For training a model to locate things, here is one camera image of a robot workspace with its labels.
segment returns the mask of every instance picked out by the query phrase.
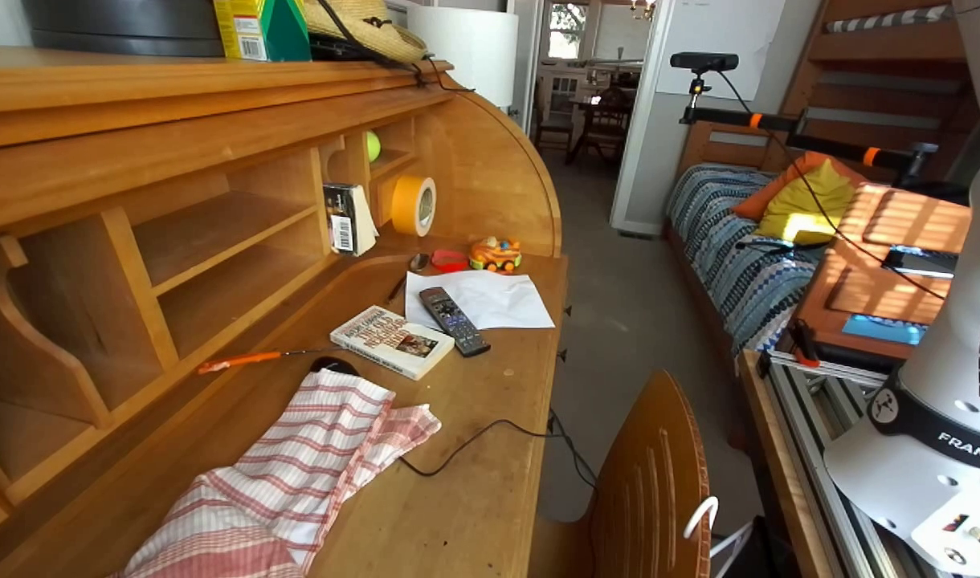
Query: small box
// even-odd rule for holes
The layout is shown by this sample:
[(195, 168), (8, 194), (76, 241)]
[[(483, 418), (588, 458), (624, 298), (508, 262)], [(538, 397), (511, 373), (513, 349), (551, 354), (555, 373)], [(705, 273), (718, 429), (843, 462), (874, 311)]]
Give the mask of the small box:
[(378, 227), (372, 225), (361, 182), (327, 182), (325, 213), (336, 252), (361, 258), (378, 241)]
[(215, 0), (227, 61), (311, 61), (295, 0)]

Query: book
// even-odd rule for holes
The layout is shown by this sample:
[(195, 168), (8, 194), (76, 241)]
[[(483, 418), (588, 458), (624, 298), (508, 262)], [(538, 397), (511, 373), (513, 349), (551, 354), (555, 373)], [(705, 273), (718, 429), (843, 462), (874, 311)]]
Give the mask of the book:
[(337, 323), (331, 342), (409, 380), (424, 380), (453, 349), (450, 335), (405, 321), (398, 311), (383, 306), (369, 306)]
[(327, 182), (325, 207), (336, 252), (361, 258), (378, 241), (362, 186)]

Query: black remote control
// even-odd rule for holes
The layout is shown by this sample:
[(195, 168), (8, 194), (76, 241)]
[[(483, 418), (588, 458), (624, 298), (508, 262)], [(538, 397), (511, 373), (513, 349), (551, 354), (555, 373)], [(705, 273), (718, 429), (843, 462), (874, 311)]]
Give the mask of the black remote control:
[(419, 291), (424, 311), (456, 339), (461, 357), (479, 357), (489, 349), (479, 327), (465, 317), (465, 311), (450, 298), (446, 290), (431, 286)]

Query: white machine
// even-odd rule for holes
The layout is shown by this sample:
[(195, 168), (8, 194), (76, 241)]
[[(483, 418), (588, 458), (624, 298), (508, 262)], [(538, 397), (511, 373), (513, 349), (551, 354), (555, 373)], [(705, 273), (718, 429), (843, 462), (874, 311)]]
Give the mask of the white machine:
[[(954, 0), (980, 104), (980, 0)], [(927, 339), (826, 449), (838, 490), (938, 570), (980, 574), (980, 174), (952, 291)]]

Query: chair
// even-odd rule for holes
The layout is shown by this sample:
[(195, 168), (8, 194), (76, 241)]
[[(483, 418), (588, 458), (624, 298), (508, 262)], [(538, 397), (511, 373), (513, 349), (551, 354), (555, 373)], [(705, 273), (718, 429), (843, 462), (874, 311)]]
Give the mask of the chair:
[(622, 161), (626, 127), (629, 127), (632, 95), (624, 86), (607, 86), (595, 99), (583, 104), (585, 127), (570, 151), (570, 165), (583, 155), (583, 146), (595, 146), (601, 158)]
[(624, 419), (585, 517), (538, 519), (532, 578), (707, 578), (714, 519), (705, 517), (686, 535), (686, 523), (707, 496), (694, 410), (676, 380), (659, 373)]
[(533, 143), (542, 151), (542, 136), (560, 130), (564, 151), (572, 151), (575, 141), (575, 95), (585, 89), (588, 74), (572, 69), (542, 69), (533, 99)]

